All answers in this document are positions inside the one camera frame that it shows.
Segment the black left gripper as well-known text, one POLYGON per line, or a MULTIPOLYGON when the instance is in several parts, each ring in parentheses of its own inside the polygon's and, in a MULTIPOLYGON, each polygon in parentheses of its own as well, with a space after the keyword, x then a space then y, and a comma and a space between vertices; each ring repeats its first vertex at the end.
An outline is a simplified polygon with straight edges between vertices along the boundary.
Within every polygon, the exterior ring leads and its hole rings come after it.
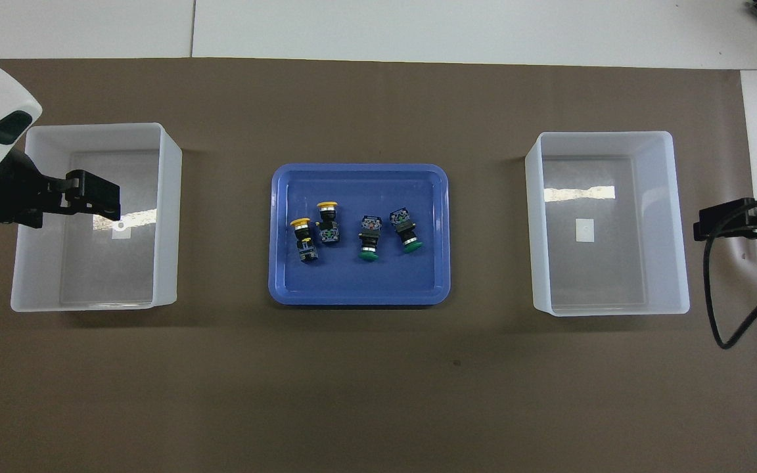
POLYGON ((42 228, 45 214, 98 215, 120 221, 120 206, 102 202, 119 201, 120 187, 89 171, 75 169, 66 174, 66 206, 61 206, 61 179, 53 179, 38 170, 21 150, 10 150, 0 162, 0 223, 17 223, 42 228))

